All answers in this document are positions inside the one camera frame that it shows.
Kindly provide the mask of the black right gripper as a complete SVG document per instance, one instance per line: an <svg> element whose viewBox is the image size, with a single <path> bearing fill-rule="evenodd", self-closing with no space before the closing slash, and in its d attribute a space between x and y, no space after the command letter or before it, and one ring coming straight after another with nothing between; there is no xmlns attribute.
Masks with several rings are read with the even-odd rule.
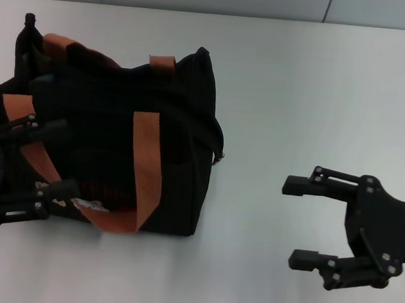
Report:
<svg viewBox="0 0 405 303"><path fill-rule="evenodd" d="M289 175L283 195L314 195L350 200L345 227L351 251L358 258L338 258L295 249L290 269L319 271L323 288L336 290L371 286L386 288L389 276L402 273L405 263L405 201L391 196L373 176L356 177L316 166L309 177Z"/></svg>

